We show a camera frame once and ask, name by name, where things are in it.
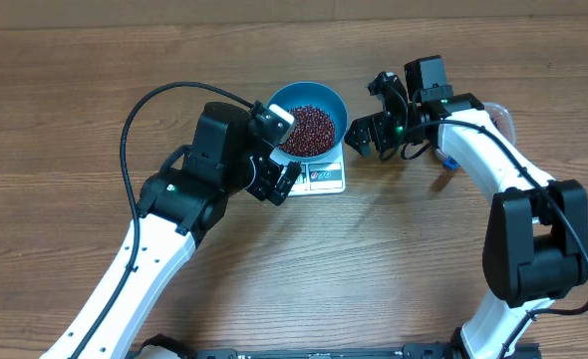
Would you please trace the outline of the orange measuring scoop blue handle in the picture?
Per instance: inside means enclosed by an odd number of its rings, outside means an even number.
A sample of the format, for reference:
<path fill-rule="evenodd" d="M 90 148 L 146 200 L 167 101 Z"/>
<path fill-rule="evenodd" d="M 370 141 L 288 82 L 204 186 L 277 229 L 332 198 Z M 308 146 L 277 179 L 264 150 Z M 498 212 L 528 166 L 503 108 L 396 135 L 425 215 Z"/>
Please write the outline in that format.
<path fill-rule="evenodd" d="M 455 171 L 459 168 L 459 163 L 452 157 L 447 157 L 442 166 L 448 171 Z"/>

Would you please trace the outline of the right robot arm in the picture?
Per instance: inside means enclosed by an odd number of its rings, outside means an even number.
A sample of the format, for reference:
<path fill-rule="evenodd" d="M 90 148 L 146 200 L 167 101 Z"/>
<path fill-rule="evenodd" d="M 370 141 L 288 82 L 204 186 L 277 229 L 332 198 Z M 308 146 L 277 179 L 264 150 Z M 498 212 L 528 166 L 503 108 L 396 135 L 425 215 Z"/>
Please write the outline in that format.
<path fill-rule="evenodd" d="M 558 181 L 522 155 L 471 93 L 455 94 L 440 56 L 418 58 L 402 77 L 368 84 L 380 112 L 352 122 L 344 141 L 382 161 L 409 145 L 444 152 L 490 205 L 482 251 L 488 286 L 474 315 L 448 343 L 406 344 L 405 358 L 538 358 L 518 340 L 541 315 L 588 311 L 588 197 L 575 179 Z"/>

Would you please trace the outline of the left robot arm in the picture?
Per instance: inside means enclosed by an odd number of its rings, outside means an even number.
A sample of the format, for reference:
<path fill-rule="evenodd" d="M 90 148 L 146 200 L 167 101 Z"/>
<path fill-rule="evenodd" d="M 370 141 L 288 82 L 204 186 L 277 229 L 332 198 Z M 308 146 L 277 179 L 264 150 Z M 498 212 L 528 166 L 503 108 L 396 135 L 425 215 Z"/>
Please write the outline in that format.
<path fill-rule="evenodd" d="M 127 357 L 161 293 L 223 218 L 232 195 L 246 190 L 275 205 L 287 198 L 301 166 L 270 156 L 295 126 L 277 105 L 206 104 L 192 143 L 145 181 L 120 252 L 45 357 Z"/>

